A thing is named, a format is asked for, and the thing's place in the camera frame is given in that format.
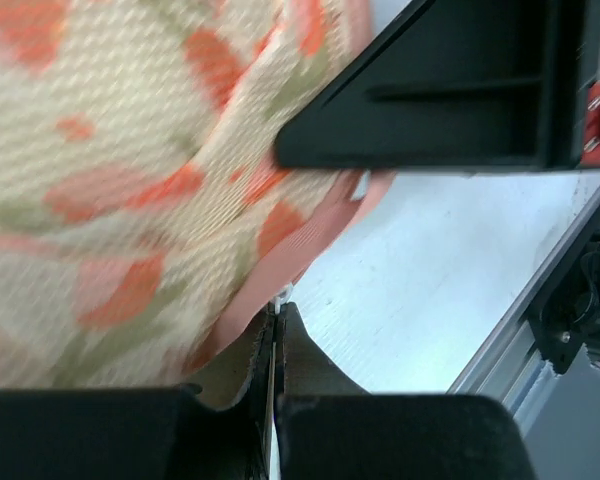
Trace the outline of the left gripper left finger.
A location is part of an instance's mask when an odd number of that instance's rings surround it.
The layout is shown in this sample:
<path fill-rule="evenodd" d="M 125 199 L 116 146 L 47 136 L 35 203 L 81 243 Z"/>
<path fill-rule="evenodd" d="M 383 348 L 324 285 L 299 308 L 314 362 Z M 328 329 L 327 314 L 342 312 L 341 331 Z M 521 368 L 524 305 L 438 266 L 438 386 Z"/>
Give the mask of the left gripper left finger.
<path fill-rule="evenodd" d="M 267 479 L 276 319 L 162 388 L 0 390 L 0 479 Z"/>

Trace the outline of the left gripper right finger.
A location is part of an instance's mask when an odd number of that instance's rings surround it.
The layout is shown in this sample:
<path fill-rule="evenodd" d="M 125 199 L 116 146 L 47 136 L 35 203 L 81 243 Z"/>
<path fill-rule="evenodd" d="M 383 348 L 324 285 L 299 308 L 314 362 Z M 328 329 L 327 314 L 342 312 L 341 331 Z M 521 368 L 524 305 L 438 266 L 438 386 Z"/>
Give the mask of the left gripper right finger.
<path fill-rule="evenodd" d="M 310 338 L 298 307 L 276 325 L 283 479 L 533 479 L 518 426 L 466 394 L 370 394 Z"/>

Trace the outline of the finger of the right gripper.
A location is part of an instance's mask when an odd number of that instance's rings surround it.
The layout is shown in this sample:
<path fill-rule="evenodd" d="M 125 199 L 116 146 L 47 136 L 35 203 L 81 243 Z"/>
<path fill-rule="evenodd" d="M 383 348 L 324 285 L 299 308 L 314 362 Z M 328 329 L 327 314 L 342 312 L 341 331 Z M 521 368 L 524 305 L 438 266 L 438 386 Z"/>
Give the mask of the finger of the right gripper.
<path fill-rule="evenodd" d="M 274 142 L 279 165 L 572 170 L 584 1 L 414 1 Z"/>

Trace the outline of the white zipper pull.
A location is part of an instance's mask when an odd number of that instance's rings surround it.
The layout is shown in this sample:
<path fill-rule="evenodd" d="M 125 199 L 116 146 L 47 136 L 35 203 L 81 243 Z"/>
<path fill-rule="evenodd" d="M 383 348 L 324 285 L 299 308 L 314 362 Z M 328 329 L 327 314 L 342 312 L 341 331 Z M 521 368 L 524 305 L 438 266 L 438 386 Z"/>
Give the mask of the white zipper pull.
<path fill-rule="evenodd" d="M 281 313 L 282 306 L 289 302 L 293 293 L 293 288 L 294 285 L 292 283 L 287 283 L 271 299 L 270 304 L 274 315 L 279 315 Z"/>

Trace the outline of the floral mesh laundry bag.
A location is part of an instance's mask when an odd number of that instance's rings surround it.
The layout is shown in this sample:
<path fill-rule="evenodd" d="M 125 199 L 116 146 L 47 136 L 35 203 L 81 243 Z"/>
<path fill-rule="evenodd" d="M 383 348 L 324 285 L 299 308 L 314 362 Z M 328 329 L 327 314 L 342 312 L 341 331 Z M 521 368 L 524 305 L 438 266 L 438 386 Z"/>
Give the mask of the floral mesh laundry bag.
<path fill-rule="evenodd" d="M 168 385 L 392 183 L 274 163 L 366 1 L 0 1 L 0 388 Z"/>

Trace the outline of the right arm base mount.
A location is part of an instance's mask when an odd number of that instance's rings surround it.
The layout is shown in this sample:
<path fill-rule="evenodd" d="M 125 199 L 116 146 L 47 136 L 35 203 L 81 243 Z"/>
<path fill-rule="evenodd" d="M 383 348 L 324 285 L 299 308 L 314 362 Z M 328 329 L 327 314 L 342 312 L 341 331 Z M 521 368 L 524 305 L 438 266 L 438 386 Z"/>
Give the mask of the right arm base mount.
<path fill-rule="evenodd" d="M 600 362 L 600 205 L 525 312 L 541 357 L 567 372 L 583 346 Z"/>

